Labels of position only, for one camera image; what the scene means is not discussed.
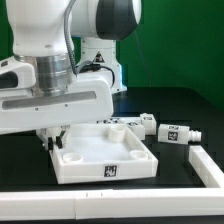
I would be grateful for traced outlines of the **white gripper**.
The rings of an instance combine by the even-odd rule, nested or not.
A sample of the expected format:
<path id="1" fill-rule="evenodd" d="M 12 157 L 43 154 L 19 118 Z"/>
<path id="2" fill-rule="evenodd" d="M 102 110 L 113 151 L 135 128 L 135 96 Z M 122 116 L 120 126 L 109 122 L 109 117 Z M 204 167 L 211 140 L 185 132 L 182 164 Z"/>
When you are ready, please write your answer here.
<path id="1" fill-rule="evenodd" d="M 0 135 L 37 130 L 47 151 L 54 148 L 53 128 L 108 119 L 113 114 L 110 87 L 104 78 L 78 76 L 59 96 L 34 97 L 34 67 L 14 57 L 0 61 Z M 69 130 L 56 137 L 62 149 Z"/>

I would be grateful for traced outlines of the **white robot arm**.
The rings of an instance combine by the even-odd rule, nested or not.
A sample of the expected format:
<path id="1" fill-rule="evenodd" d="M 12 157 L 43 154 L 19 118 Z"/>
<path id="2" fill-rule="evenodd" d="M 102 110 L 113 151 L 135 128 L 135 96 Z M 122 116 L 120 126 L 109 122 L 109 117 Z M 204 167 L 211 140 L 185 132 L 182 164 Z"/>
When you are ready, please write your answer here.
<path id="1" fill-rule="evenodd" d="M 14 42 L 0 61 L 0 135 L 35 130 L 53 149 L 72 124 L 109 118 L 111 88 L 79 74 L 72 38 L 122 40 L 141 8 L 141 0 L 6 0 Z"/>

